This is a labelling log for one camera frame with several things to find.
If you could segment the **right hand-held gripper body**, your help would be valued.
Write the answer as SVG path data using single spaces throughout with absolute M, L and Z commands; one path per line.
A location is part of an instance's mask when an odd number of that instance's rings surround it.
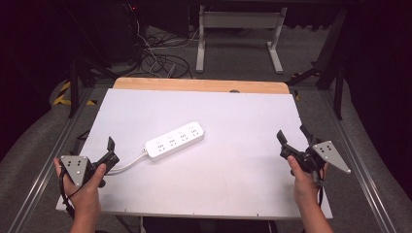
M 284 158 L 288 158 L 290 155 L 294 157 L 300 168 L 306 173 L 320 172 L 326 163 L 347 174 L 352 172 L 332 141 L 314 144 L 309 146 L 306 151 L 298 151 L 288 143 L 282 143 L 280 155 Z

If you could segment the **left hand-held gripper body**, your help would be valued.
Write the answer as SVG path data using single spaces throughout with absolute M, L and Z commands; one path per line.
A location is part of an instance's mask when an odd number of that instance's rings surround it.
M 106 173 L 108 173 L 119 161 L 120 159 L 112 151 L 108 151 L 93 163 L 86 156 L 63 155 L 60 157 L 62 166 L 76 187 L 86 184 L 101 164 L 106 165 Z

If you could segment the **person's left hand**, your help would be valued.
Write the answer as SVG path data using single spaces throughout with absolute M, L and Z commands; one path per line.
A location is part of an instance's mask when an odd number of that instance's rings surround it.
M 101 164 L 94 175 L 82 187 L 76 187 L 67 175 L 63 176 L 63 190 L 70 199 L 74 210 L 75 219 L 81 217 L 98 217 L 101 212 L 98 187 L 106 173 L 106 165 Z

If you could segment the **person's right hand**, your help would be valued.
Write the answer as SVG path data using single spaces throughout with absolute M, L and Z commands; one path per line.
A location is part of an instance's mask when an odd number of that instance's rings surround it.
M 292 155 L 288 156 L 287 161 L 294 173 L 293 198 L 296 205 L 305 208 L 318 206 L 319 189 L 313 176 L 305 173 Z

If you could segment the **yellow black hazard tape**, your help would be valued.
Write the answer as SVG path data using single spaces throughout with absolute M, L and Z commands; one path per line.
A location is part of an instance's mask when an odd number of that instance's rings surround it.
M 65 84 L 59 90 L 59 93 L 57 94 L 57 97 L 53 101 L 54 105 L 59 105 L 59 104 L 61 104 L 61 105 L 71 105 L 71 100 L 65 99 L 65 97 L 64 97 L 66 92 L 69 90 L 70 85 L 71 85 L 71 82 L 66 80 Z M 97 105 L 97 100 L 88 100 L 86 102 L 86 104 L 88 106 L 95 106 L 95 105 Z

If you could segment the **black metal stand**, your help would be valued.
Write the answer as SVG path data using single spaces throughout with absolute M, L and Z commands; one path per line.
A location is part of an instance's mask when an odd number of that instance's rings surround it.
M 346 14 L 346 9 L 340 10 L 337 14 L 314 66 L 302 74 L 295 74 L 289 81 L 287 81 L 288 86 L 294 86 L 319 74 L 319 79 L 316 82 L 317 89 L 327 90 L 332 83 L 335 83 L 333 111 L 338 119 L 342 119 L 341 104 L 344 78 L 338 52 L 336 51 L 336 45 L 340 37 Z
M 98 39 L 94 37 L 95 29 L 87 4 L 79 1 L 61 3 L 62 29 L 61 35 L 64 48 L 71 60 L 69 66 L 69 81 L 71 90 L 70 118 L 73 118 L 80 108 L 79 81 L 90 88 L 95 79 L 90 69 L 95 69 L 104 77 L 116 80 L 119 75 L 110 71 L 109 62 L 97 46 Z

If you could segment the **white power strip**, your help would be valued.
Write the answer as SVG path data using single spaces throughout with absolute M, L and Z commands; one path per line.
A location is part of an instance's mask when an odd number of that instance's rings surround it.
M 193 121 L 149 140 L 145 144 L 145 151 L 151 161 L 158 161 L 202 141 L 204 136 L 203 127 L 197 121 Z

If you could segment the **white table cover board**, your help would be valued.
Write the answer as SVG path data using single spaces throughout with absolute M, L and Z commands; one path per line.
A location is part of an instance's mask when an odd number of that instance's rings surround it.
M 204 139 L 150 161 L 146 142 L 197 121 Z M 293 177 L 276 138 L 305 150 L 289 94 L 109 89 L 81 151 L 92 161 L 115 143 L 119 174 L 100 189 L 102 210 L 137 216 L 292 219 Z

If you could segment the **wooden table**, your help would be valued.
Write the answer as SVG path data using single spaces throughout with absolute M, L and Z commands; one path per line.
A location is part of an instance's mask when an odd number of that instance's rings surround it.
M 236 90 L 241 93 L 290 93 L 285 83 L 158 78 L 118 78 L 114 83 L 114 89 L 210 92 L 230 92 Z

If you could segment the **dark computer cabinet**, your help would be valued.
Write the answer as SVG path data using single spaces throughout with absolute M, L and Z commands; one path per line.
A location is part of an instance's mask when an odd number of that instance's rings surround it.
M 114 63 L 141 63 L 143 41 L 135 9 L 129 4 L 110 4 L 106 52 Z

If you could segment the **person's dark clothing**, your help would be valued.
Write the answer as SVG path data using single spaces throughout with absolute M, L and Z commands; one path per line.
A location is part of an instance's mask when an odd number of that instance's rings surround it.
M 278 233 L 271 220 L 144 217 L 147 233 Z

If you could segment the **aluminium floor rail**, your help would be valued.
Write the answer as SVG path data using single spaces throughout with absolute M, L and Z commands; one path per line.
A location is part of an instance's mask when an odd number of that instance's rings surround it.
M 334 122 L 334 125 L 339 132 L 340 138 L 343 141 L 344 149 L 348 155 L 348 161 L 352 165 L 352 171 L 356 174 L 362 192 L 367 200 L 367 203 L 375 216 L 382 233 L 397 233 L 395 226 L 384 206 L 383 200 L 379 195 L 378 189 L 374 180 L 363 160 L 358 156 L 357 150 L 348 135 L 344 123 L 336 116 L 333 108 L 333 101 L 327 91 L 321 90 L 320 95 L 326 108 Z
M 42 169 L 35 177 L 34 183 L 31 185 L 26 198 L 21 205 L 12 225 L 7 233 L 22 233 L 25 229 L 28 220 L 31 218 L 44 190 L 46 189 L 49 180 L 54 173 L 54 165 L 52 160 L 59 155 L 62 155 L 66 148 L 68 138 L 70 137 L 73 128 L 75 127 L 79 116 L 86 106 L 86 102 L 93 92 L 92 88 L 86 88 L 80 94 L 77 110 L 66 119 L 64 127 L 57 137 L 55 144 L 42 165 Z

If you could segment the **white metal desk frame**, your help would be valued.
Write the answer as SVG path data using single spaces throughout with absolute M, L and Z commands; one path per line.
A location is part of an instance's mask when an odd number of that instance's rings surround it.
M 198 46 L 195 70 L 197 73 L 204 71 L 205 60 L 205 29 L 206 28 L 251 28 L 274 29 L 273 39 L 266 43 L 275 72 L 283 74 L 284 70 L 277 53 L 277 44 L 287 15 L 287 8 L 282 8 L 275 13 L 252 12 L 213 12 L 206 11 L 203 5 L 199 9 Z

